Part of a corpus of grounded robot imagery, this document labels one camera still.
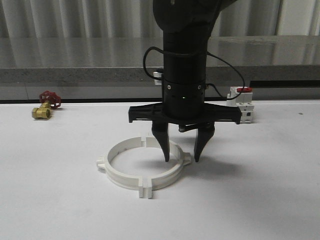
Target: white table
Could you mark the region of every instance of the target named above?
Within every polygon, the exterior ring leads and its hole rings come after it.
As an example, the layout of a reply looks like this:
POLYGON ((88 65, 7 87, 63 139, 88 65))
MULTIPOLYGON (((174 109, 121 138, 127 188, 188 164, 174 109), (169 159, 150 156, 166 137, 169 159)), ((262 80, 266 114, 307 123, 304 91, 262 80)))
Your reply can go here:
MULTIPOLYGON (((128 123, 130 105, 142 103, 65 103, 50 120, 31 117, 39 104, 0 105, 1 240, 320 239, 319 100, 255 102, 254 123, 217 122, 200 162, 153 199, 96 167, 113 145, 151 131, 128 123)), ((185 152, 195 136, 170 126, 185 152)), ((173 164, 150 150, 123 153, 114 167, 173 164)))

